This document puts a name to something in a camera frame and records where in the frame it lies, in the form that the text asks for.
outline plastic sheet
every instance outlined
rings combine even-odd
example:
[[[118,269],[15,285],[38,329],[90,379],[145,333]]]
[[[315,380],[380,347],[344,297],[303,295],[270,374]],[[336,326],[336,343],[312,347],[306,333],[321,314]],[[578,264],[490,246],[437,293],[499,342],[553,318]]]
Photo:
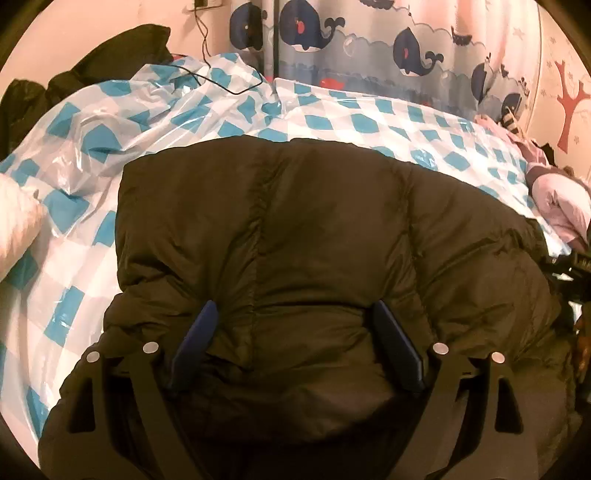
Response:
[[[145,66],[130,81],[84,88],[48,112],[0,170],[48,209],[42,231],[0,284],[0,412],[37,461],[37,440],[59,387],[97,341],[119,292],[115,215],[124,165],[165,148],[232,135],[352,142],[475,185],[536,217],[552,254],[566,252],[532,211],[519,150],[463,118],[403,100],[259,76],[236,54]],[[162,165],[166,175],[167,165]]]

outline blue whale print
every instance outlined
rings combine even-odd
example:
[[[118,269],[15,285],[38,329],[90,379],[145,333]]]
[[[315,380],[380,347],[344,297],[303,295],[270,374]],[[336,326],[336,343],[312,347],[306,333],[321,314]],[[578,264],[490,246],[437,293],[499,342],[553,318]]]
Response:
[[[503,105],[501,106],[501,114],[505,114],[505,109],[508,108],[511,110],[512,113],[515,113],[521,104],[521,95],[517,92],[510,93],[505,97],[503,100]]]
[[[443,61],[443,55],[435,54],[431,50],[426,52],[425,59],[431,60],[431,64],[426,67],[421,59],[421,47],[418,44],[417,37],[414,36],[410,27],[402,30],[394,40],[394,63],[407,76],[422,77],[435,68],[438,61]]]
[[[484,82],[486,80],[485,63],[479,63],[472,72],[472,80],[470,81],[472,87],[472,95],[478,101],[482,102],[484,98]]]
[[[262,49],[261,9],[248,2],[234,10],[230,17],[230,43],[238,50]]]
[[[281,39],[297,51],[318,51],[332,40],[336,27],[344,27],[345,19],[327,18],[325,28],[330,34],[325,37],[320,26],[318,12],[306,0],[290,0],[285,4],[279,16],[279,34]]]

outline wall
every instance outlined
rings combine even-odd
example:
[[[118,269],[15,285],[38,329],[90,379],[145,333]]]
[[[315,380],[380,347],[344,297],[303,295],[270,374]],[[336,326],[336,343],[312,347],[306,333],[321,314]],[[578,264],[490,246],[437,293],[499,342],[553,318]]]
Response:
[[[571,165],[578,176],[590,180],[591,76],[569,39],[542,8],[540,21],[540,83],[527,132],[538,142],[548,142],[554,148],[559,166]],[[561,73],[562,62],[564,73]]]
[[[230,50],[226,5],[199,15],[209,27],[212,54]],[[31,24],[0,72],[0,96],[14,78],[42,85],[69,70],[103,41],[144,23],[171,27],[168,49],[201,58],[202,35],[192,0],[54,0]]]

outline red tree decal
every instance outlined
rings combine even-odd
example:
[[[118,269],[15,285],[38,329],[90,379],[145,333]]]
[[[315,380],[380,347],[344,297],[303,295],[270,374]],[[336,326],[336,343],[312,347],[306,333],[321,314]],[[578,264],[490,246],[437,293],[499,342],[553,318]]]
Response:
[[[569,152],[569,132],[570,132],[570,124],[573,121],[573,114],[574,109],[577,108],[579,102],[587,98],[591,98],[591,95],[584,91],[584,85],[581,80],[579,80],[579,92],[577,93],[576,98],[572,98],[567,89],[566,83],[564,81],[564,60],[562,63],[558,63],[557,61],[554,62],[556,64],[556,68],[558,68],[558,72],[560,73],[560,80],[562,81],[562,97],[557,97],[557,100],[560,105],[564,108],[564,127],[562,128],[562,135],[560,135],[560,140],[558,140],[558,147],[564,153]]]

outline whale curtain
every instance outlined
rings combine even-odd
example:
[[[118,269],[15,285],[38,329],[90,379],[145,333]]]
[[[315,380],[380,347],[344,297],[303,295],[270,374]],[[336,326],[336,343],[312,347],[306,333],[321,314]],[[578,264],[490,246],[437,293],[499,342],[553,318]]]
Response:
[[[535,0],[232,0],[234,51],[271,80],[527,123],[538,83]]]

